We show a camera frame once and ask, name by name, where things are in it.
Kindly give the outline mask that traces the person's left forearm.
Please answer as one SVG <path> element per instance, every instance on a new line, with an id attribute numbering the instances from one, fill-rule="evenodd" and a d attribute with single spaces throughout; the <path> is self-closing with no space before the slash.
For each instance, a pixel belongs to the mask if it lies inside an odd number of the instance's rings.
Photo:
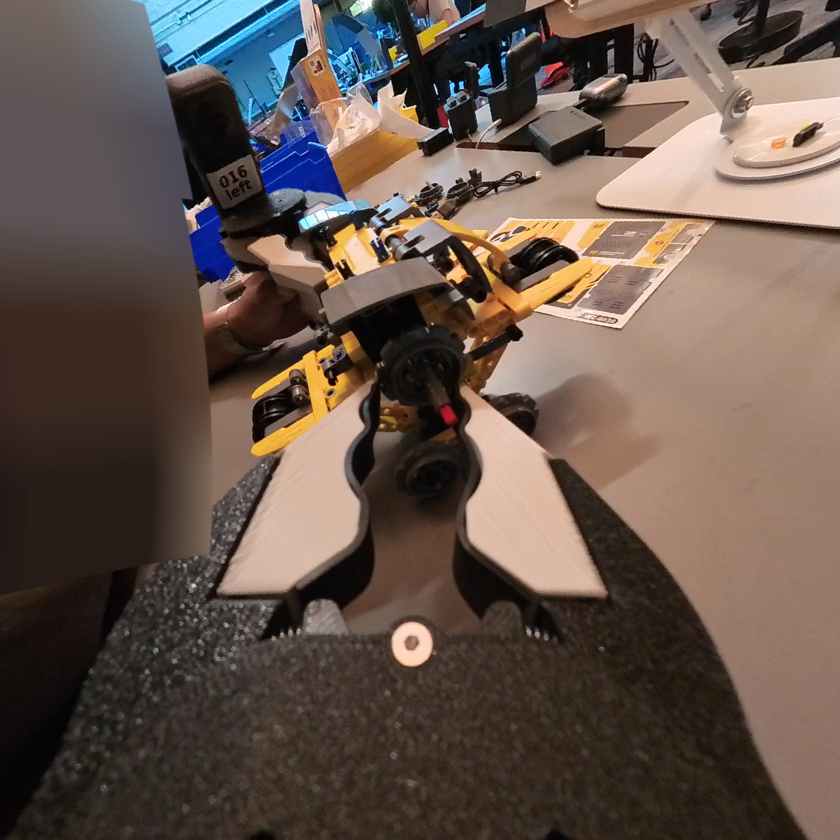
<path id="1" fill-rule="evenodd" d="M 242 348 L 229 328 L 228 305 L 203 315 L 203 329 L 207 378 L 211 380 L 241 360 Z"/>

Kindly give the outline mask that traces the yellow building-brick toy vehicle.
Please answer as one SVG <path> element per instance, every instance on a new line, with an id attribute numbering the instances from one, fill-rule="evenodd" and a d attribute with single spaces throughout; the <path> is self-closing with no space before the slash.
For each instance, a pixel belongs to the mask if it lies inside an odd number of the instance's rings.
<path id="1" fill-rule="evenodd" d="M 410 496 L 439 497 L 459 474 L 461 388 L 533 434 L 530 396 L 483 391 L 520 322 L 587 278 L 592 259 L 535 235 L 502 250 L 402 196 L 312 235 L 332 266 L 314 289 L 321 348 L 253 393 L 254 455 L 278 454 L 368 384 L 385 399 L 374 429 L 419 435 L 395 472 Z"/>

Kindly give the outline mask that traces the yellow plastic bin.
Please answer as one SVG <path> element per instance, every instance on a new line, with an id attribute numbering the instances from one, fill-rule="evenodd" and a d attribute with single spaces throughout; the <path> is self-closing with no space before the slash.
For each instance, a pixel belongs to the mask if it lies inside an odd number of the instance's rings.
<path id="1" fill-rule="evenodd" d="M 371 111 L 361 101 L 339 119 L 327 152 L 342 189 L 351 191 L 418 150 L 417 138 L 402 136 L 373 125 Z"/>

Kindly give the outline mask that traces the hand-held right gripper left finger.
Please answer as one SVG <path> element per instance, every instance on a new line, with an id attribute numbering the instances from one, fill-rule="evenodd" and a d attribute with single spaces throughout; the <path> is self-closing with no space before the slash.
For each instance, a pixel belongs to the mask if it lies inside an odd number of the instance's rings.
<path id="1" fill-rule="evenodd" d="M 228 561 L 216 595 L 346 606 L 371 581 L 377 385 L 366 384 L 290 443 Z"/>

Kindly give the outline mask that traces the white desk lamp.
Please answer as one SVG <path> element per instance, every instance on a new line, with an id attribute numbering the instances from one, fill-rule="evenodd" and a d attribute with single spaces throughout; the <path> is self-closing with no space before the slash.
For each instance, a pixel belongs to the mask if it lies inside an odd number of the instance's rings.
<path id="1" fill-rule="evenodd" d="M 838 230 L 838 89 L 829 98 L 755 105 L 753 93 L 720 57 L 692 2 L 552 2 L 561 36 L 643 23 L 718 112 L 691 123 L 605 186 L 602 207 Z M 808 123 L 824 128 L 799 148 Z M 768 139 L 787 137 L 783 150 Z"/>

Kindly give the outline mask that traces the black upright device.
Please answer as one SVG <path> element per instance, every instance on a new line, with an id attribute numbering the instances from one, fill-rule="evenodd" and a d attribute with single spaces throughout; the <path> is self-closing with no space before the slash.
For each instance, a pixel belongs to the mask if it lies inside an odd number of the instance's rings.
<path id="1" fill-rule="evenodd" d="M 535 75 L 540 69 L 542 37 L 528 35 L 517 42 L 506 56 L 506 78 L 487 94 L 492 122 L 504 127 L 519 121 L 533 110 L 538 93 Z"/>

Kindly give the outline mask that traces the yellow cardboard box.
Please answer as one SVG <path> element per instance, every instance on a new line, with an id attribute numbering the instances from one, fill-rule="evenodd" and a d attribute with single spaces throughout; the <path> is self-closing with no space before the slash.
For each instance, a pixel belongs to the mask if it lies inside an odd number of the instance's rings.
<path id="1" fill-rule="evenodd" d="M 314 19 L 304 25 L 304 36 L 295 42 L 290 58 L 290 76 L 310 112 L 340 96 L 340 92 L 336 92 L 333 71 L 323 47 L 320 12 L 315 8 L 314 13 Z"/>

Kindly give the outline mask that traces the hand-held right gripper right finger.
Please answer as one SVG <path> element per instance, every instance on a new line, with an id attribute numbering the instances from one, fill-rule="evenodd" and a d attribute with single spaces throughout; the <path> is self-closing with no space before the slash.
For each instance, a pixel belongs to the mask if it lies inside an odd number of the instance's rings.
<path id="1" fill-rule="evenodd" d="M 549 454 L 467 386 L 459 438 L 468 477 L 454 574 L 478 616 L 495 602 L 534 615 L 559 599 L 603 600 L 606 585 Z"/>

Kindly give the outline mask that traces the black monitor stand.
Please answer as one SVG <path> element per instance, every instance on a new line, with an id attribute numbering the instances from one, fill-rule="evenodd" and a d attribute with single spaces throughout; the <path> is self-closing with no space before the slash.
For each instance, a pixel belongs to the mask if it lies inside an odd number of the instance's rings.
<path id="1" fill-rule="evenodd" d="M 754 7 L 755 15 L 719 42 L 718 52 L 727 64 L 759 58 L 787 45 L 800 34 L 803 12 L 790 10 L 771 15 L 770 4 L 770 1 L 749 2 L 748 10 Z"/>

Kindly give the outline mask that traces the blue plastic bin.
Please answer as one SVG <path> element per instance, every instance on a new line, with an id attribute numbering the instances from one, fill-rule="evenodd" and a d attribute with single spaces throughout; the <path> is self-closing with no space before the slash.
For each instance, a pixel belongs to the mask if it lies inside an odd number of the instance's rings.
<path id="1" fill-rule="evenodd" d="M 298 188 L 305 192 L 329 193 L 345 198 L 339 178 L 324 146 L 311 133 L 287 144 L 260 161 L 266 190 Z M 220 234 L 221 223 L 213 204 L 197 212 L 198 228 L 190 234 L 196 268 L 208 282 L 225 280 L 234 262 L 225 251 Z"/>

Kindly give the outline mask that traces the grey capsule device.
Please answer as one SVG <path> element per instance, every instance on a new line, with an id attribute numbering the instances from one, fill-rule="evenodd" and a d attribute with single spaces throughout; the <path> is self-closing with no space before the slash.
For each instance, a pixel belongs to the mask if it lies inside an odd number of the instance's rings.
<path id="1" fill-rule="evenodd" d="M 588 113 L 603 111 L 621 100 L 627 87 L 624 73 L 598 77 L 582 88 L 575 107 Z"/>

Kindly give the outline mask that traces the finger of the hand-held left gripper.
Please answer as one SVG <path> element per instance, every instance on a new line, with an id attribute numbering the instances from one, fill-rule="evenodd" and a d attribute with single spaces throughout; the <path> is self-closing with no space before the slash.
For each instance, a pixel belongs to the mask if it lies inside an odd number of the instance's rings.
<path id="1" fill-rule="evenodd" d="M 366 201 L 348 201 L 310 213 L 298 222 L 298 228 L 301 234 L 336 234 L 348 226 L 363 228 L 376 214 L 376 208 Z"/>
<path id="2" fill-rule="evenodd" d="M 248 243 L 247 252 L 257 264 L 267 268 L 279 286 L 299 292 L 322 292 L 328 287 L 325 277 L 331 269 L 302 236 L 291 241 L 283 234 L 254 238 Z"/>

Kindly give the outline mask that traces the black charger block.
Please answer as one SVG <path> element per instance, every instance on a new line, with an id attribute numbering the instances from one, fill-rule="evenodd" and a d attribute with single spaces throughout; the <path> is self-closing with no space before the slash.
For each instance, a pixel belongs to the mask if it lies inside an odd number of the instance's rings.
<path id="1" fill-rule="evenodd" d="M 454 141 L 467 140 L 477 132 L 476 104 L 468 90 L 457 91 L 449 97 L 444 111 Z"/>

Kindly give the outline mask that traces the black pole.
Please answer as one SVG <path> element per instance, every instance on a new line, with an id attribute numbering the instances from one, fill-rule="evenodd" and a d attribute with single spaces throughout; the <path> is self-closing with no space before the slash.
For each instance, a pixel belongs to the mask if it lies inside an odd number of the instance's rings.
<path id="1" fill-rule="evenodd" d="M 417 32 L 408 2 L 392 1 L 392 6 L 395 20 L 406 48 L 409 68 L 414 81 L 417 98 L 422 107 L 423 117 L 428 128 L 437 130 L 440 128 L 438 95 L 432 75 L 424 61 L 423 50 L 417 39 Z"/>

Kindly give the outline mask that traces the clear plastic bags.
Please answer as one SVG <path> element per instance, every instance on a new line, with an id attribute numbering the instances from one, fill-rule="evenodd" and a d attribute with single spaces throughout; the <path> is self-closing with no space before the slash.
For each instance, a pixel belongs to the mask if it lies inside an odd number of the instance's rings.
<path id="1" fill-rule="evenodd" d="M 405 96 L 395 94 L 388 82 L 373 101 L 366 86 L 360 83 L 345 97 L 319 104 L 310 112 L 318 142 L 333 158 L 377 130 L 409 140 L 426 137 L 431 129 L 418 122 L 414 108 L 405 106 Z"/>

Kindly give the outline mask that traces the black power adapter box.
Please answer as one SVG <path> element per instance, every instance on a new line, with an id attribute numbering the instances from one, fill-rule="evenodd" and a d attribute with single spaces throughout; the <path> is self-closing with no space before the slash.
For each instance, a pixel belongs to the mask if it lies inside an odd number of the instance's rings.
<path id="1" fill-rule="evenodd" d="M 527 131 L 536 150 L 552 165 L 582 154 L 602 155 L 606 149 L 602 121 L 576 107 L 545 112 Z"/>

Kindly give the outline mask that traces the yellow grey sticker sheet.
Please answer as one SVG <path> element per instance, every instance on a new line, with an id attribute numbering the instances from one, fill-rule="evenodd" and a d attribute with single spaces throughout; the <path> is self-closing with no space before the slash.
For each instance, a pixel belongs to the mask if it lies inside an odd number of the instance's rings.
<path id="1" fill-rule="evenodd" d="M 712 227 L 696 218 L 510 217 L 489 241 L 512 252 L 530 238 L 551 238 L 594 269 L 541 314 L 621 329 Z"/>

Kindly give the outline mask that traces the silver wristband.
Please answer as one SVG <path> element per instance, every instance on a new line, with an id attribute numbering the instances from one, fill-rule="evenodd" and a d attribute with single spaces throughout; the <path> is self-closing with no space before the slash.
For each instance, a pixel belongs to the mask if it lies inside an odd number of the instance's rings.
<path id="1" fill-rule="evenodd" d="M 270 345 L 263 346 L 239 340 L 230 326 L 228 317 L 229 309 L 233 305 L 234 303 L 231 301 L 217 310 L 217 314 L 220 318 L 217 326 L 217 335 L 220 345 L 225 347 L 226 352 L 237 354 L 242 357 L 261 354 L 269 350 Z"/>

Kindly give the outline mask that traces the person's left hand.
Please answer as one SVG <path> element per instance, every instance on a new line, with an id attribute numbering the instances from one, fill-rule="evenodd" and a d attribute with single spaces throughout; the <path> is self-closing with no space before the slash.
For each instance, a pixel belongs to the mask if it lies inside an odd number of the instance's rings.
<path id="1" fill-rule="evenodd" d="M 245 277 L 242 294 L 229 309 L 229 322 L 240 341 L 268 346 L 310 325 L 299 295 L 277 285 L 265 271 Z"/>

